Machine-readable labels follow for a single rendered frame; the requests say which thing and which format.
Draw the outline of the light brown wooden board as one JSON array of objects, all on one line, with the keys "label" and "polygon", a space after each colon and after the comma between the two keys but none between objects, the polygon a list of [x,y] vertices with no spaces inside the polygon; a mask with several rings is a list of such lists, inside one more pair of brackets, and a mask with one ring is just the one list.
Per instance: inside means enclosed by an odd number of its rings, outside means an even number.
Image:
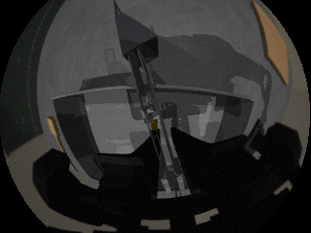
[{"label": "light brown wooden board", "polygon": [[283,78],[284,85],[288,85],[288,58],[287,58],[287,46],[281,39],[280,31],[277,30],[275,24],[271,22],[264,13],[265,11],[256,3],[252,1],[250,3],[253,12],[256,13],[257,23],[260,27],[261,39],[263,40],[264,46],[264,57],[268,59],[269,63],[272,63],[272,67],[275,67],[276,73],[279,73],[280,78]]}]

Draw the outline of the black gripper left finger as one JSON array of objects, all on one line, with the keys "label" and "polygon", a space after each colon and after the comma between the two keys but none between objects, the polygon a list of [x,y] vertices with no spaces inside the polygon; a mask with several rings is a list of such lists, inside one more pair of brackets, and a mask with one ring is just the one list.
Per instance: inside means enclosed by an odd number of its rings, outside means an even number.
[{"label": "black gripper left finger", "polygon": [[[108,152],[100,152],[93,156],[94,164],[100,168],[101,172],[109,172],[109,174],[141,176],[144,184],[147,186],[151,198],[156,199],[156,191],[158,190],[159,182],[159,159],[156,156],[156,150],[160,156],[160,136],[159,128],[156,129],[156,135],[153,136],[155,145],[152,143],[151,136],[147,141],[144,141],[136,151],[131,154],[109,154]],[[156,149],[155,149],[156,147]]]}]

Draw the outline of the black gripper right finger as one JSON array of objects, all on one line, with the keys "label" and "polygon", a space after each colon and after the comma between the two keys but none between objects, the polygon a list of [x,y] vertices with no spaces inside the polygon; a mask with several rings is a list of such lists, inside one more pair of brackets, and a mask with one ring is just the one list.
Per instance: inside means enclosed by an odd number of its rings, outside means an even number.
[{"label": "black gripper right finger", "polygon": [[245,148],[246,141],[248,141],[246,135],[238,135],[233,136],[232,139],[209,144],[176,127],[171,127],[171,136],[172,144],[179,156],[179,162],[182,163],[184,176],[190,187],[190,194],[201,191],[199,186],[206,178],[211,163],[217,156],[227,155],[238,148]]}]

